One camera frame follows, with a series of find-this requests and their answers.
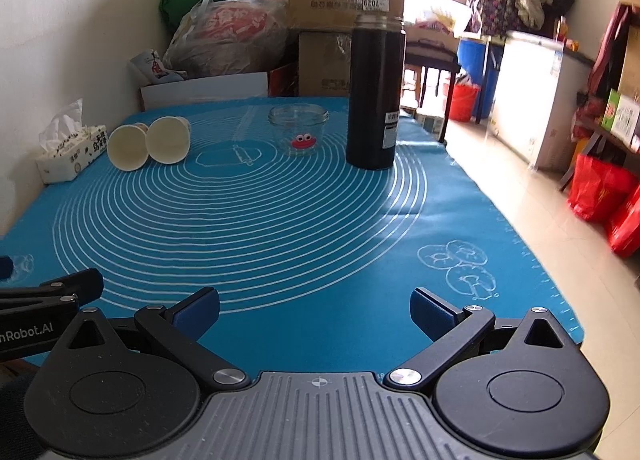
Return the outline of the white chest freezer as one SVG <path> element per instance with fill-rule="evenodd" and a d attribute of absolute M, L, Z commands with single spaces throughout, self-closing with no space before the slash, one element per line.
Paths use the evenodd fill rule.
<path fill-rule="evenodd" d="M 564 172 L 575 143 L 572 119 L 593 60 L 548 38 L 506 36 L 488 129 L 530 168 Z"/>

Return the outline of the blue barrel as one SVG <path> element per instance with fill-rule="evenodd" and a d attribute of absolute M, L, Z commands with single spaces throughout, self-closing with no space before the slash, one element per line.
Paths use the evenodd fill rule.
<path fill-rule="evenodd" d="M 494 102 L 496 85 L 504 51 L 501 39 L 491 37 L 461 38 L 458 44 L 458 63 L 480 86 L 472 116 L 477 123 L 487 119 Z"/>

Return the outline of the red bucket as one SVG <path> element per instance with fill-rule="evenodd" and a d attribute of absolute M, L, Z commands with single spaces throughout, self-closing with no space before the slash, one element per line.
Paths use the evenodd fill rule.
<path fill-rule="evenodd" d="M 456 83 L 452 88 L 454 94 L 449 108 L 449 119 L 459 122 L 469 122 L 474 116 L 475 105 L 480 94 L 477 84 Z"/>

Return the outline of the white tissue box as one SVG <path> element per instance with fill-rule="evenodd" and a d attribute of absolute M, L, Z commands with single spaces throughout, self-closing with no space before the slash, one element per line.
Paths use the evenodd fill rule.
<path fill-rule="evenodd" d="M 44 185 L 70 182 L 106 150 L 104 124 L 82 121 L 84 101 L 63 107 L 39 134 L 41 154 L 36 166 Z"/>

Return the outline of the clear plastic bag red contents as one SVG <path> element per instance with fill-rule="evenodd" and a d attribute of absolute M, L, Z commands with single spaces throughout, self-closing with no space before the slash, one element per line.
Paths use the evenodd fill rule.
<path fill-rule="evenodd" d="M 190 79 L 268 72 L 286 41 L 286 0 L 200 0 L 182 18 L 163 64 Z"/>

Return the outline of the small glass jar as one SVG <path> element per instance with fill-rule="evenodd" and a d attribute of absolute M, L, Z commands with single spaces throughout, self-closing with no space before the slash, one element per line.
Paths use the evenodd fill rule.
<path fill-rule="evenodd" d="M 294 103 L 272 107 L 268 120 L 274 144 L 282 153 L 302 157 L 320 148 L 329 113 L 316 104 Z"/>

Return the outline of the white paper cup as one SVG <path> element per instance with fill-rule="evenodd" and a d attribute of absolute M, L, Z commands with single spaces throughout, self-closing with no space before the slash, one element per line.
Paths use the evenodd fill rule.
<path fill-rule="evenodd" d="M 153 160 L 162 165 L 175 165 L 189 154 L 191 124 L 183 117 L 158 118 L 149 126 L 145 144 Z"/>
<path fill-rule="evenodd" d="M 146 149 L 146 124 L 123 124 L 116 128 L 107 141 L 107 156 L 120 171 L 131 172 L 142 168 L 149 158 Z"/>

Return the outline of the lower cardboard box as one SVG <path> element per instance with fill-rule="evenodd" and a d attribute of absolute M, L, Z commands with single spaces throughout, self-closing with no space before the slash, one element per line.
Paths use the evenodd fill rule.
<path fill-rule="evenodd" d="M 349 34 L 302 32 L 298 39 L 298 94 L 347 98 L 350 52 Z"/>

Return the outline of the floral patterned bag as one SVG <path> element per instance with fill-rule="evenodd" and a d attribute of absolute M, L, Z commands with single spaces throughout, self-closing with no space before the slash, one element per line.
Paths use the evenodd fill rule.
<path fill-rule="evenodd" d="M 481 36 L 504 36 L 520 30 L 518 0 L 468 0 L 471 9 L 470 30 Z"/>

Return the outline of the right white paper cup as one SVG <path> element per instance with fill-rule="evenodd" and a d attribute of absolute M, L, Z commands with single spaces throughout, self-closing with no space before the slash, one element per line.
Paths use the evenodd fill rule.
<path fill-rule="evenodd" d="M 189 154 L 191 124 L 183 117 L 158 118 L 149 126 L 145 144 L 153 160 L 162 165 L 175 165 Z"/>

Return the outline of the green white carton box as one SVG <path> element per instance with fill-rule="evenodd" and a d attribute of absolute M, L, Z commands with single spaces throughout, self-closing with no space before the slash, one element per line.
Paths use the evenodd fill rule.
<path fill-rule="evenodd" d="M 639 123 L 639 104 L 631 98 L 611 90 L 601 120 L 601 127 L 638 154 L 640 147 Z"/>

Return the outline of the red shopping bag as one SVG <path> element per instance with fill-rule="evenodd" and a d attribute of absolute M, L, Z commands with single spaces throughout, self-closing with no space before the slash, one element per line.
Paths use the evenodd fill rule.
<path fill-rule="evenodd" d="M 600 224 L 623 204 L 639 183 L 629 170 L 598 158 L 579 155 L 568 205 L 576 217 Z"/>

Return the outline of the black thermos bottle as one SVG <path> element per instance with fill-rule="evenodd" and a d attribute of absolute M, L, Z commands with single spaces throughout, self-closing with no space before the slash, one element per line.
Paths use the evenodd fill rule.
<path fill-rule="evenodd" d="M 398 17 L 363 13 L 352 30 L 346 160 L 364 170 L 393 167 L 406 33 Z"/>

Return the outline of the blue silicone baking mat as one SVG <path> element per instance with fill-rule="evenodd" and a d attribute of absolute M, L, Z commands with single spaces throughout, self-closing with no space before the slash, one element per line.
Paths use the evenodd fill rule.
<path fill-rule="evenodd" d="M 345 159 L 345 101 L 321 101 L 326 131 L 302 157 L 274 142 L 272 105 L 181 107 L 185 161 L 126 173 L 101 157 L 47 187 L 1 240 L 11 284 L 94 267 L 110 317 L 215 288 L 201 342 L 253 374 L 392 369 L 428 343 L 409 315 L 419 287 L 502 318 L 545 307 L 582 342 L 533 252 L 419 124 L 401 119 L 392 168 L 364 171 Z"/>

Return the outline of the left white paper cup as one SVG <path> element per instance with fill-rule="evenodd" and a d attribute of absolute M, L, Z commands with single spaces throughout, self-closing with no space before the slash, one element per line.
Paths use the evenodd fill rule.
<path fill-rule="evenodd" d="M 149 158 L 146 149 L 146 124 L 123 124 L 116 128 L 107 141 L 107 156 L 120 171 L 131 172 L 142 168 Z"/>

